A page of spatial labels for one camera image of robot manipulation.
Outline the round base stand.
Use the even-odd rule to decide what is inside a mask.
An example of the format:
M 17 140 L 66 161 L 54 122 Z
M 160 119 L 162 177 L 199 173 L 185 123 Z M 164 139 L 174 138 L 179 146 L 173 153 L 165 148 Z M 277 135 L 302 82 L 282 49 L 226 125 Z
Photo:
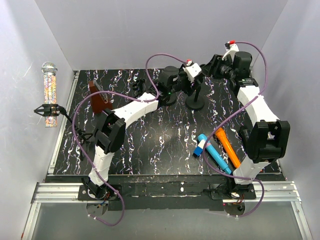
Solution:
M 166 97 L 162 99 L 159 104 L 161 106 L 171 106 L 177 101 L 177 96 L 176 95 L 170 95 L 169 97 Z
M 200 76 L 195 80 L 195 94 L 188 96 L 185 99 L 185 105 L 188 109 L 198 111 L 201 110 L 205 105 L 205 100 L 200 96 L 201 86 L 203 82 L 203 77 Z

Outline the cyan toy microphone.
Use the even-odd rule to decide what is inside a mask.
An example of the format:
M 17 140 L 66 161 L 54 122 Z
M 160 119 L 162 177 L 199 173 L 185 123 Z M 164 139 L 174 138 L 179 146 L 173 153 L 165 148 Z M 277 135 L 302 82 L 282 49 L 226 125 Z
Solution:
M 207 152 L 212 156 L 218 166 L 228 175 L 232 173 L 231 169 L 229 168 L 228 164 L 224 161 L 218 151 L 212 146 L 211 142 L 208 140 L 206 144 Z

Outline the glitter silver microphone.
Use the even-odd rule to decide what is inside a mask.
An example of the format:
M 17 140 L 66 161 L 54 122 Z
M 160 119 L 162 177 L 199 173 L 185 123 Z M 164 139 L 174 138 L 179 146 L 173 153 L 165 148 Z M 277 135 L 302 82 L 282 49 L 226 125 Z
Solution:
M 56 94 L 56 73 L 58 71 L 56 65 L 52 62 L 45 62 L 41 67 L 43 72 L 44 80 L 44 103 L 45 104 L 56 104 L 57 94 Z M 52 128 L 57 127 L 58 121 L 57 116 L 45 116 L 45 127 Z

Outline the black tripod mic stand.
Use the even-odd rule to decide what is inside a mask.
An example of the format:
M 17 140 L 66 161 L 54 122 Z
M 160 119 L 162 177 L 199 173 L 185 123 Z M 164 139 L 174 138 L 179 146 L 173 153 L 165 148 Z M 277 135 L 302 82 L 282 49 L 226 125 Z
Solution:
M 132 89 L 135 91 L 136 99 L 141 97 L 144 93 L 149 93 L 149 89 L 146 88 L 145 82 L 145 79 L 140 78 L 132 85 Z

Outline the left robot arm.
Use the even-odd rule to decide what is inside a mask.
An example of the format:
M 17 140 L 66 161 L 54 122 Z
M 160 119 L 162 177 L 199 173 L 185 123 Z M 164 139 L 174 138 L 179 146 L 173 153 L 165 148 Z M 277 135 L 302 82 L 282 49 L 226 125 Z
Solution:
M 191 96 L 201 83 L 201 74 L 201 67 L 197 63 L 189 66 L 183 64 L 181 68 L 167 66 L 160 73 L 156 88 L 149 88 L 137 100 L 123 107 L 102 111 L 93 133 L 93 167 L 89 175 L 81 180 L 91 198 L 101 200 L 106 196 L 104 183 L 108 181 L 115 152 L 124 144 L 126 129 L 144 115 L 174 104 L 174 93 L 182 91 Z

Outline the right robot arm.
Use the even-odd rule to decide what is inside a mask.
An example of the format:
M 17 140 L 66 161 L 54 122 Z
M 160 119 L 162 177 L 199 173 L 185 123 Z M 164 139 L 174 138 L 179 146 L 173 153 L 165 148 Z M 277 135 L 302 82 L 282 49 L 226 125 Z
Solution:
M 258 82 L 251 76 L 251 62 L 249 52 L 228 51 L 224 55 L 215 54 L 209 63 L 201 65 L 206 76 L 227 79 L 238 101 L 247 105 L 252 123 L 251 129 L 242 126 L 239 130 L 246 156 L 226 186 L 232 199 L 249 191 L 249 185 L 262 169 L 284 157 L 291 129 L 289 122 L 280 120 L 259 94 Z

